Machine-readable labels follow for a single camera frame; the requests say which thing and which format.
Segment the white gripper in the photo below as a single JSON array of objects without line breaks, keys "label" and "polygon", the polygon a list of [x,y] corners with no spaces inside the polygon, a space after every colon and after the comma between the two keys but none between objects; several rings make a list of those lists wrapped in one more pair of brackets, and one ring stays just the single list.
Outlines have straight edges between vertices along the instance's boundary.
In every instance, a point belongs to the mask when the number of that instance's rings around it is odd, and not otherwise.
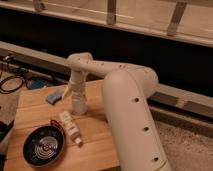
[{"label": "white gripper", "polygon": [[72,70],[68,87],[66,87],[66,89],[64,90],[62,99],[65,99],[67,96],[69,96],[72,91],[83,92],[85,90],[86,78],[86,72]]}]

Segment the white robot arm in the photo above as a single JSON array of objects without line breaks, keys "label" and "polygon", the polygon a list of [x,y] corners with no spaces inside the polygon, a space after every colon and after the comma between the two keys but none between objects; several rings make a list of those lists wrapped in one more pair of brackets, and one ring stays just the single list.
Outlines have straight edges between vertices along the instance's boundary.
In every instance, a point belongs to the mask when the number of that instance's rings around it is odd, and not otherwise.
[{"label": "white robot arm", "polygon": [[98,61],[89,53],[68,57],[71,69],[64,91],[72,111],[87,112],[85,86],[89,74],[103,79],[102,99],[122,171],[172,171],[147,99],[158,88],[156,72],[146,66]]}]

